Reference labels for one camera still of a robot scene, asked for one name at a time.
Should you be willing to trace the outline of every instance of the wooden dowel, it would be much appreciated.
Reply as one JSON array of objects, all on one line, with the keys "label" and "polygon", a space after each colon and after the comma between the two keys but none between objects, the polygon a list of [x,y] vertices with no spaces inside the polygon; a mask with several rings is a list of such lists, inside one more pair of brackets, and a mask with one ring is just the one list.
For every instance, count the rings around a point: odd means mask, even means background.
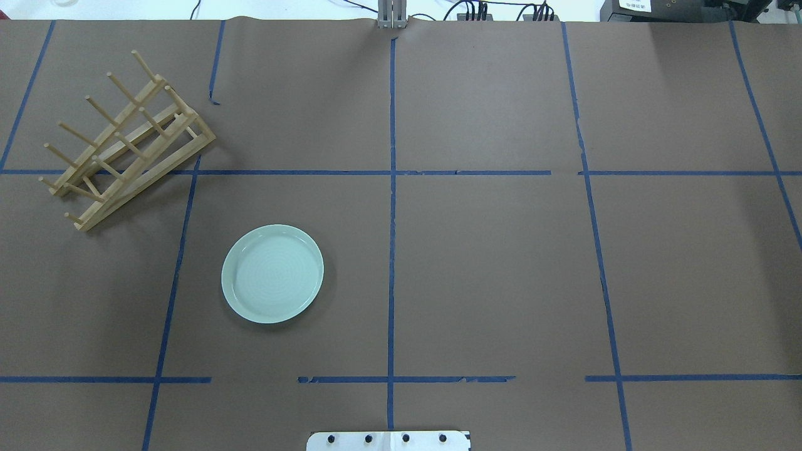
[{"label": "wooden dowel", "polygon": [[70,160],[66,155],[61,153],[60,150],[58,150],[57,148],[51,146],[50,143],[45,143],[45,148],[47,150],[53,152],[53,154],[56,155],[58,158],[61,158],[62,160],[64,160],[64,162],[67,163],[68,165],[70,165],[71,167],[73,167],[73,168],[77,168],[78,167],[78,165],[76,165],[73,160]]},{"label": "wooden dowel", "polygon": [[117,121],[116,121],[116,120],[114,120],[114,118],[113,118],[113,117],[111,117],[111,115],[110,115],[110,114],[108,114],[108,113],[106,112],[106,110],[104,110],[104,109],[103,109],[103,107],[101,107],[100,105],[98,105],[98,103],[97,103],[97,102],[95,102],[95,99],[92,99],[92,98],[91,98],[89,95],[87,95],[86,97],[84,97],[84,99],[86,99],[86,100],[87,100],[87,102],[89,102],[89,104],[90,104],[91,106],[95,107],[95,110],[97,110],[97,111],[98,111],[98,113],[100,113],[100,115],[101,115],[101,116],[103,116],[103,117],[104,117],[104,118],[105,118],[107,121],[109,121],[109,122],[111,123],[111,125],[114,125],[115,127],[116,127],[117,125],[119,125],[119,124],[117,124]]},{"label": "wooden dowel", "polygon": [[79,187],[77,187],[75,185],[72,185],[72,184],[69,184],[69,183],[65,183],[64,186],[66,186],[67,189],[69,189],[70,191],[78,193],[81,196],[89,197],[93,201],[97,201],[97,202],[105,202],[106,201],[101,196],[98,196],[96,194],[92,194],[92,193],[88,192],[87,190],[81,189],[81,188],[79,188]]},{"label": "wooden dowel", "polygon": [[92,183],[91,180],[89,180],[89,177],[83,176],[83,183],[87,184],[87,186],[89,187],[89,190],[92,191],[92,194],[95,194],[96,196],[100,195],[100,191],[98,191],[98,189],[95,186],[95,184]]},{"label": "wooden dowel", "polygon": [[172,102],[173,102],[174,104],[176,104],[176,106],[177,106],[177,107],[178,107],[178,108],[179,108],[179,109],[180,109],[182,112],[188,112],[188,111],[189,111],[189,109],[190,109],[190,108],[189,108],[189,105],[187,105],[187,104],[186,104],[186,102],[184,102],[184,99],[181,99],[181,98],[178,96],[178,94],[176,94],[176,91],[175,91],[174,89],[172,89],[172,88],[170,87],[170,85],[167,85],[167,86],[165,86],[165,87],[164,87],[164,90],[165,90],[165,91],[166,91],[166,92],[167,92],[167,93],[170,95],[170,97],[172,97]]},{"label": "wooden dowel", "polygon": [[43,184],[45,184],[47,186],[50,186],[52,189],[56,189],[55,185],[53,185],[53,182],[47,180],[45,177],[40,177],[37,180],[41,181]]},{"label": "wooden dowel", "polygon": [[114,134],[114,137],[117,138],[121,143],[125,144],[125,147],[127,147],[128,150],[130,150],[131,152],[134,152],[134,154],[136,154],[139,158],[145,158],[145,154],[142,153],[138,148],[136,148],[136,146],[131,141],[129,141],[128,138],[125,137],[125,135],[123,135],[120,132],[116,132]]},{"label": "wooden dowel", "polygon": [[83,221],[81,221],[81,218],[77,217],[77,216],[75,216],[73,214],[65,213],[64,217],[69,219],[70,221],[73,221],[75,224],[83,224]]},{"label": "wooden dowel", "polygon": [[125,179],[125,177],[123,177],[123,174],[121,174],[121,173],[118,173],[118,172],[117,172],[117,171],[116,171],[114,168],[112,168],[112,167],[111,167],[111,166],[110,166],[110,165],[109,165],[107,162],[105,162],[105,161],[103,161],[103,160],[99,159],[97,155],[95,155],[95,156],[93,156],[93,157],[92,157],[92,161],[94,161],[95,163],[97,163],[98,165],[100,165],[100,167],[101,167],[101,168],[103,168],[103,169],[106,169],[106,170],[108,171],[108,173],[110,173],[112,176],[114,176],[114,177],[117,177],[117,178],[119,178],[120,180],[124,180],[124,179]]},{"label": "wooden dowel", "polygon": [[155,119],[153,119],[153,116],[151,116],[151,115],[150,115],[150,113],[149,113],[147,110],[145,110],[145,108],[144,108],[144,107],[140,107],[140,113],[142,113],[142,116],[145,116],[145,119],[147,119],[147,120],[148,120],[148,122],[150,122],[150,123],[151,123],[151,125],[153,126],[153,128],[154,128],[154,129],[155,129],[155,130],[156,130],[156,131],[157,131],[157,132],[158,132],[160,135],[164,136],[165,138],[167,137],[167,133],[164,131],[164,129],[163,129],[163,128],[162,128],[162,127],[159,125],[159,123],[158,123],[158,122],[156,122],[156,120],[155,120]]},{"label": "wooden dowel", "polygon": [[129,92],[128,89],[125,88],[125,86],[123,86],[123,84],[117,79],[117,77],[114,76],[114,74],[112,74],[111,72],[106,72],[106,76],[119,88],[120,91],[123,92],[123,95],[128,97],[128,100],[130,100],[132,104],[134,105],[140,104],[139,102],[136,101],[134,95],[131,92]]},{"label": "wooden dowel", "polygon": [[72,133],[77,138],[79,138],[81,141],[89,144],[90,146],[92,146],[94,148],[97,148],[97,144],[95,144],[95,142],[93,140],[90,140],[89,138],[85,137],[83,134],[81,134],[80,132],[75,130],[73,127],[70,127],[69,125],[63,123],[62,121],[58,122],[58,126],[63,128],[64,130],[67,130],[68,132]]},{"label": "wooden dowel", "polygon": [[131,54],[134,55],[134,58],[136,58],[137,63],[139,63],[140,66],[142,66],[142,69],[145,71],[145,73],[148,74],[148,77],[150,77],[151,80],[156,81],[156,74],[154,74],[153,71],[150,70],[150,67],[148,67],[148,65],[145,63],[145,60],[142,59],[140,53],[136,50],[132,50]]}]

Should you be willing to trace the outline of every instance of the light blue plate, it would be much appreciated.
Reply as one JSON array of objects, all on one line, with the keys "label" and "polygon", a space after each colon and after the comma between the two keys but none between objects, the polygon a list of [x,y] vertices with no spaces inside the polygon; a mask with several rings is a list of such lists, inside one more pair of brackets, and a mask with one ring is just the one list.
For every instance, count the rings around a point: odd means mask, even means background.
[{"label": "light blue plate", "polygon": [[291,225],[264,225],[225,256],[223,295],[241,317],[280,323],[306,309],[323,283],[323,256],[312,237]]}]

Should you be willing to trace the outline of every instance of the white floor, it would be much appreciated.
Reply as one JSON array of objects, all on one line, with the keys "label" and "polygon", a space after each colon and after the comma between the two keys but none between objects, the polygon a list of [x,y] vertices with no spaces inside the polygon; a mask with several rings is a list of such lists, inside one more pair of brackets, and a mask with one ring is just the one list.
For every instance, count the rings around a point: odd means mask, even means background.
[{"label": "white floor", "polygon": [[[376,0],[357,0],[376,8]],[[596,22],[603,0],[552,0],[549,2],[563,21]],[[186,19],[196,0],[0,0],[0,10],[17,19]],[[408,14],[425,13],[441,20],[449,0],[408,0]],[[491,5],[495,20],[515,20],[520,6]],[[270,19],[375,18],[368,10],[341,0],[202,0],[197,18],[223,19],[236,16]],[[762,23],[796,23],[792,13],[774,4],[760,16]]]}]

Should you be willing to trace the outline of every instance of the wooden frame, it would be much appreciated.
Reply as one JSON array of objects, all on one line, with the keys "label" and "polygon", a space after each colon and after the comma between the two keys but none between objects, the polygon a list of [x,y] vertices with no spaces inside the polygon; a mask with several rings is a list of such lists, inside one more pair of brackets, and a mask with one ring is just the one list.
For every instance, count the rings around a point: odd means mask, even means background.
[{"label": "wooden frame", "polygon": [[[87,143],[81,155],[72,160],[54,146],[44,144],[46,149],[67,163],[67,170],[55,182],[50,182],[44,177],[39,178],[42,183],[50,187],[51,194],[61,197],[68,192],[74,192],[94,201],[79,217],[69,213],[64,214],[64,217],[75,223],[75,228],[78,230],[91,229],[215,139],[209,126],[178,96],[167,80],[161,75],[154,74],[137,51],[131,53],[150,81],[139,93],[133,95],[111,72],[106,74],[128,98],[128,105],[117,116],[112,117],[90,96],[86,96],[87,102],[109,123],[94,140],[90,140],[65,123],[58,122],[59,127]],[[172,104],[151,116],[147,110],[148,103],[162,91],[172,98]],[[133,132],[123,135],[121,133],[123,128],[138,116],[145,118],[144,124]],[[197,126],[199,132],[192,129],[193,125]],[[168,153],[170,145],[184,132],[190,135],[191,140]],[[158,136],[147,148],[136,147],[153,133],[157,133]],[[133,153],[135,158],[125,170],[120,172],[112,168],[111,162],[129,152]],[[163,159],[153,165],[160,157]],[[101,170],[107,171],[116,179],[102,193],[91,180],[91,177]]]}]

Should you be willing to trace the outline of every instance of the cable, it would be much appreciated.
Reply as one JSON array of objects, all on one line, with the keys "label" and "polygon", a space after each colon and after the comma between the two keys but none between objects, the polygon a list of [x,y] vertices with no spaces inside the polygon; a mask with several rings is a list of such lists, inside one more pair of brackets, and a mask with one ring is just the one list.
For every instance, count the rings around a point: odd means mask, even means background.
[{"label": "cable", "polygon": [[448,8],[448,11],[446,12],[446,15],[444,15],[444,16],[443,16],[443,20],[446,20],[446,19],[448,18],[448,15],[449,15],[449,14],[450,14],[450,13],[451,13],[451,12],[454,10],[454,8],[456,8],[456,7],[457,7],[457,6],[458,6],[460,3],[465,3],[465,18],[466,18],[466,19],[468,18],[468,6],[470,6],[470,11],[472,11],[472,14],[475,14],[475,13],[476,13],[476,10],[474,9],[474,8],[475,8],[475,6],[474,6],[474,4],[473,4],[473,0],[459,0],[457,3],[454,3],[454,4],[452,5],[452,7],[451,7],[451,8]]},{"label": "cable", "polygon": [[530,6],[535,9],[535,13],[534,14],[537,14],[537,5],[535,5],[534,3],[529,3],[528,5],[526,5],[526,6],[524,6],[523,8],[520,9],[520,13],[518,13],[518,17],[515,18],[516,22],[518,22],[520,20],[521,16],[524,15],[524,11],[526,11],[526,8],[529,8]]},{"label": "cable", "polygon": [[428,17],[428,18],[430,18],[431,20],[433,20],[433,21],[437,22],[437,19],[436,19],[436,18],[433,18],[433,17],[432,17],[432,16],[430,16],[429,14],[418,13],[418,14],[413,14],[413,15],[411,15],[411,16],[409,16],[409,17],[417,17],[417,16]]},{"label": "cable", "polygon": [[351,0],[341,0],[341,1],[343,1],[345,3],[350,3],[351,5],[354,5],[354,6],[358,6],[358,7],[362,8],[362,9],[364,9],[364,10],[369,10],[369,11],[374,12],[376,14],[379,13],[377,10],[374,10],[373,8],[368,8],[367,6],[360,5],[357,2],[352,2]]},{"label": "cable", "polygon": [[189,13],[189,20],[192,20],[193,15],[195,15],[195,11],[197,11],[198,8],[200,8],[200,7],[201,7],[201,0],[198,0],[198,3],[196,3],[195,7],[192,8],[192,12]]}]

